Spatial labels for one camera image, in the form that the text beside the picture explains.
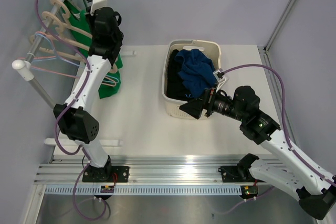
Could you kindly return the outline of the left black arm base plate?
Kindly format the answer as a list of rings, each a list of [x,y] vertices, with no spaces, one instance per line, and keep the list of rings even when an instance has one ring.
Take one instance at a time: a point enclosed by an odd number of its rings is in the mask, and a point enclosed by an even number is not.
[[[110,166],[97,168],[89,166],[85,169],[82,182],[84,183],[127,183],[129,166]]]

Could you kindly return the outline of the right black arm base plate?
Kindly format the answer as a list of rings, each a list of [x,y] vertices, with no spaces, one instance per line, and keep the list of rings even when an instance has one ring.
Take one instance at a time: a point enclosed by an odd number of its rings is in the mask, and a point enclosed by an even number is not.
[[[221,166],[217,169],[224,183],[264,183],[263,180],[255,179],[248,169],[238,166]]]

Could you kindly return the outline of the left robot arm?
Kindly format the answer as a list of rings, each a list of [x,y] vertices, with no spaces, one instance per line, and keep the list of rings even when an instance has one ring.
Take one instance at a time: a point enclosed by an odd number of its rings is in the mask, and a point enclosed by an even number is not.
[[[122,46],[121,16],[111,7],[102,7],[86,17],[92,34],[86,66],[73,94],[64,104],[55,105],[54,115],[61,133],[74,141],[87,157],[89,164],[85,172],[106,182],[112,177],[111,159],[96,139],[99,122],[90,112],[95,95]]]

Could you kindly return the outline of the pink wire hanger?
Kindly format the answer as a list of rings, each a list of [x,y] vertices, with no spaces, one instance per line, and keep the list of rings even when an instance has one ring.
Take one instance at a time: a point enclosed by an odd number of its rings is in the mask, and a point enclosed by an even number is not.
[[[40,60],[40,61],[44,61],[44,60],[55,60],[55,59],[59,59],[63,62],[66,62],[66,63],[69,63],[71,65],[74,65],[76,67],[80,67],[80,65],[70,61],[70,60],[67,60],[66,58],[62,57],[56,50],[56,47],[55,47],[55,44],[53,42],[53,39],[49,37],[48,34],[44,33],[44,32],[41,32],[41,31],[37,31],[34,33],[34,39],[36,39],[37,37],[40,37],[42,39],[45,39],[51,46],[51,50],[52,52],[54,53],[54,56],[51,56],[49,58],[45,57],[39,57],[37,60]],[[39,69],[39,68],[35,68],[36,70],[40,70],[40,71],[45,71],[45,72],[50,72],[50,73],[55,73],[55,74],[58,74],[58,75],[61,75],[61,76],[66,76],[66,77],[70,77],[70,78],[73,78],[73,79],[77,79],[78,76],[74,76],[74,75],[70,75],[70,74],[65,74],[65,73],[59,73],[59,72],[55,72],[55,71],[51,71],[51,70],[43,70],[43,69]]]

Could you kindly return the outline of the beige wooden hanger front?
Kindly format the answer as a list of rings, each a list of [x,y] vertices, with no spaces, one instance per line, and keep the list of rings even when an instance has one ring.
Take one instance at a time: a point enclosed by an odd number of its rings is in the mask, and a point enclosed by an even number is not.
[[[54,44],[54,41],[56,39],[52,35],[37,31],[34,33],[34,35],[31,35],[29,40],[31,43],[33,43],[37,38],[41,38],[42,40],[47,41],[50,45],[50,48],[39,47],[38,50],[52,55],[37,57],[38,60],[52,60],[58,58],[77,67],[79,67],[80,65],[78,63],[75,63],[75,61],[84,62],[84,60],[78,54],[71,55],[65,52],[58,51]],[[109,87],[116,87],[119,83],[120,80],[117,77],[110,76],[109,74],[106,74],[102,81],[102,85]]]

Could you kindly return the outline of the blue wire hanger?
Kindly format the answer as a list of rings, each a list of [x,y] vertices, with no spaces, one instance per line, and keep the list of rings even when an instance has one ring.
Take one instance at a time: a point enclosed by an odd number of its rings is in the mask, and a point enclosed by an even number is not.
[[[55,37],[53,37],[52,35],[49,35],[50,38],[53,39],[53,42],[56,40]],[[31,41],[34,42],[36,39],[34,39],[34,35],[31,36]],[[45,48],[45,47],[39,47],[38,50],[42,51],[42,52],[45,52],[45,53],[48,53],[48,54],[51,54],[51,56],[54,56],[54,53],[52,52],[51,50],[51,46],[49,44],[49,48]],[[70,60],[72,62],[75,63],[75,61],[77,62],[83,62],[83,58],[80,57],[78,54],[75,54],[75,55],[71,55],[71,54],[68,54],[68,53],[65,53],[65,52],[61,52],[61,51],[58,51],[57,52],[64,58],[66,58],[67,60]]]

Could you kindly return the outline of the navy blue t shirt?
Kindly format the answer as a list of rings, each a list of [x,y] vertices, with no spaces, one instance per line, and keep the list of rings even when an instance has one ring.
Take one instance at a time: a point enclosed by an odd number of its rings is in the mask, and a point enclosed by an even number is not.
[[[181,65],[178,75],[193,98],[199,98],[206,88],[212,88],[216,84],[213,62],[200,50],[182,49],[176,54],[174,61]]]

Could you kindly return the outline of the beige wooden hanger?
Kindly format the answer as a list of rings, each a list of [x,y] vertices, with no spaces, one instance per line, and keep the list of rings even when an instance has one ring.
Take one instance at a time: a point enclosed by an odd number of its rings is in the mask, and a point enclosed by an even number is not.
[[[79,67],[80,65],[78,63],[75,63],[75,61],[84,62],[84,60],[78,54],[71,55],[65,52],[58,51],[54,44],[54,41],[56,39],[52,35],[37,31],[34,33],[34,35],[31,35],[29,40],[31,43],[33,43],[37,38],[41,38],[42,40],[47,41],[50,45],[50,48],[39,47],[38,50],[52,55],[37,57],[38,60],[52,60],[58,58],[77,67]],[[102,85],[109,87],[116,87],[119,83],[120,80],[117,77],[110,76],[109,74],[106,74],[102,81]]]
[[[78,48],[81,48],[81,49],[85,49],[85,50],[89,50],[89,47],[88,46],[85,46],[84,44],[82,43],[79,43],[77,41],[74,41],[74,40],[71,40],[71,39],[68,39],[66,38],[64,35],[63,35],[63,32],[65,29],[69,29],[69,30],[72,30],[72,31],[75,31],[81,35],[84,35],[86,38],[92,38],[92,35],[89,34],[88,32],[80,29],[80,28],[77,28],[75,26],[73,26],[70,21],[66,21],[65,23],[62,22],[56,15],[52,14],[51,12],[47,12],[47,11],[43,11],[42,13],[42,18],[43,19],[51,19],[51,23],[53,25],[56,25],[56,32],[58,34],[58,36],[61,38],[61,39],[64,39],[65,42],[68,42],[70,43],[72,46],[75,46],[75,47],[78,47]]]
[[[92,35],[88,33],[87,31],[72,25],[72,23],[70,22],[70,18],[72,17],[71,12],[63,2],[61,2],[60,0],[50,0],[50,3],[61,9],[61,16],[63,20],[65,21],[64,24],[66,28],[73,30],[79,34],[82,34],[90,39],[92,38]]]

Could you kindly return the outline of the black t shirt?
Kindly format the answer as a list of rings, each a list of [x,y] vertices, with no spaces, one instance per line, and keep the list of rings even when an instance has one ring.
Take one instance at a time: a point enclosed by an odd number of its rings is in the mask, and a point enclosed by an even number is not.
[[[169,57],[167,68],[167,88],[166,96],[171,99],[189,101],[193,99],[191,92],[183,85],[183,80],[179,76],[182,65],[175,61],[175,56],[179,51],[173,50]]]

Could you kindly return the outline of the green t shirt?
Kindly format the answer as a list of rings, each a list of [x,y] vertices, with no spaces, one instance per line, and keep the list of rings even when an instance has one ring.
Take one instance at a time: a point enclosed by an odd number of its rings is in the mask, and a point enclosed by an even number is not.
[[[70,6],[66,5],[68,7],[68,9],[71,12],[72,17],[70,18],[70,22],[72,23],[73,26],[79,27],[85,31],[87,31],[88,33],[91,34],[90,32],[90,28],[89,28],[89,24],[87,23],[86,17],[85,17],[85,10],[81,9],[80,12],[75,11],[74,9],[72,9]],[[85,46],[90,47],[91,43],[92,43],[92,39],[90,38],[86,38],[84,35],[81,35],[75,31],[71,30],[71,34],[73,36],[73,38],[75,39],[75,41],[84,44]],[[122,59],[120,57],[120,55],[118,55],[116,61],[114,62],[116,64],[120,64],[119,67],[123,67],[123,63],[122,63]],[[117,77],[120,80],[120,83],[117,84],[116,87],[109,87],[109,86],[104,86],[104,85],[100,85],[100,88],[98,90],[99,93],[99,98],[100,99],[104,99],[104,98],[108,98],[111,97],[112,95],[116,94],[119,91],[119,87],[121,85],[121,75],[119,70],[117,71],[116,74],[112,74],[109,73],[108,74],[110,76],[113,77]]]

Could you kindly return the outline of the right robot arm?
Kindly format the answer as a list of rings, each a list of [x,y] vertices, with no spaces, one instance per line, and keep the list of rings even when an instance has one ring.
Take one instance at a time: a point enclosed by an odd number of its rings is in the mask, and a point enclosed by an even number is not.
[[[216,112],[240,122],[243,135],[276,156],[286,172],[251,153],[237,164],[242,180],[267,182],[293,197],[311,217],[322,220],[335,204],[335,175],[325,170],[289,139],[284,128],[260,108],[260,98],[250,86],[240,86],[233,97],[223,90],[205,89],[202,96],[179,109],[195,119]]]

